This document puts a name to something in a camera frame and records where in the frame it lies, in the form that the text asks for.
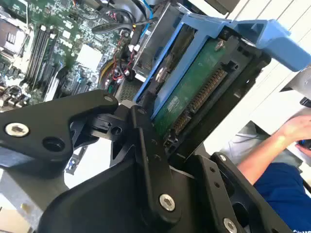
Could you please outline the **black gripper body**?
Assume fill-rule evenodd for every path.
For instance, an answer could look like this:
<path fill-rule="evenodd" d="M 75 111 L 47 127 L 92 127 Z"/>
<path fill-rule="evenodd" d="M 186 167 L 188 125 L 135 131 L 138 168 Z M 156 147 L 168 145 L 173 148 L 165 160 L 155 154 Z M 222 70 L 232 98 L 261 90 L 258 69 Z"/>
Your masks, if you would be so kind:
<path fill-rule="evenodd" d="M 170 233 L 209 233 L 192 175 L 171 168 L 182 215 Z M 115 165 L 55 198 L 44 211 L 39 233 L 165 233 L 148 226 L 140 209 L 133 160 Z"/>

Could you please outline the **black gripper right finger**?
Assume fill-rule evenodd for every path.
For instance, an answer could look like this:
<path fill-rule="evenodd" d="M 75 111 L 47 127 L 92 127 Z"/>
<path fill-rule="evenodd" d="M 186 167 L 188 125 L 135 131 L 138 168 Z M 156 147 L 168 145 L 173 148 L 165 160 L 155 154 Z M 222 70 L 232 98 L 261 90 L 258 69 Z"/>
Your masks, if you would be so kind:
<path fill-rule="evenodd" d="M 290 233 L 261 194 L 222 153 L 193 155 L 186 162 L 198 182 L 202 217 L 209 233 Z"/>

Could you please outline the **person's bare hand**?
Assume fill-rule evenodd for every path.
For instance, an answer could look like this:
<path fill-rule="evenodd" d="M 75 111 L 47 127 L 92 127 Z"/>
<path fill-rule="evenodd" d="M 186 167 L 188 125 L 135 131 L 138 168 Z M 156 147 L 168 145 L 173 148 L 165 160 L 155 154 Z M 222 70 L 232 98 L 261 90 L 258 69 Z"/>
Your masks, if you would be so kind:
<path fill-rule="evenodd" d="M 296 116 L 288 120 L 278 130 L 277 134 L 280 137 L 284 148 L 290 144 L 311 138 L 311 116 Z"/>

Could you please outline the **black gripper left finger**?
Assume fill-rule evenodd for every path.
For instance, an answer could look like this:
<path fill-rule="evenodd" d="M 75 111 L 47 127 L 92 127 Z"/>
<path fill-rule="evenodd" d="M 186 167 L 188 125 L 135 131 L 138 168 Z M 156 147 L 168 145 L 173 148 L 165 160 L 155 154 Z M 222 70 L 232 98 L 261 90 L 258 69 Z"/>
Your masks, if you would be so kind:
<path fill-rule="evenodd" d="M 103 90 L 2 113 L 0 166 L 52 179 L 64 171 L 76 148 L 99 137 L 112 141 L 115 165 L 134 161 L 144 222 L 178 223 L 181 209 L 172 173 L 149 116 L 139 106 L 119 105 Z"/>

